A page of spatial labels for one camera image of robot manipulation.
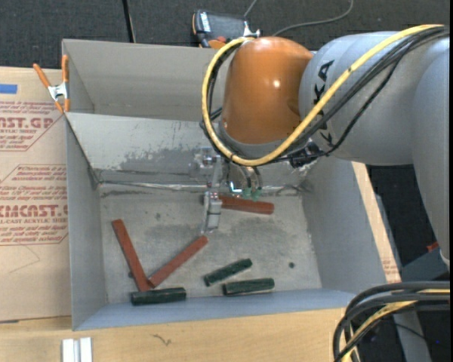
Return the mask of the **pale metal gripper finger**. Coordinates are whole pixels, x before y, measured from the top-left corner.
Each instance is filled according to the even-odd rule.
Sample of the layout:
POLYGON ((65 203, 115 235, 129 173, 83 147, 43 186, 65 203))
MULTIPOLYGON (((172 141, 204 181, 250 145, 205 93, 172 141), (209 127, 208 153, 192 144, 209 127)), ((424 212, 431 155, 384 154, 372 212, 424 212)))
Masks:
POLYGON ((208 230, 208 210, 210 204, 210 194, 205 193, 203 195, 203 210, 202 210, 202 221, 200 224, 200 232, 204 235, 208 230))
POLYGON ((209 192, 207 195, 207 211, 206 211, 206 232, 212 232, 218 228, 220 223, 220 215, 222 208, 222 200, 217 192, 209 192))

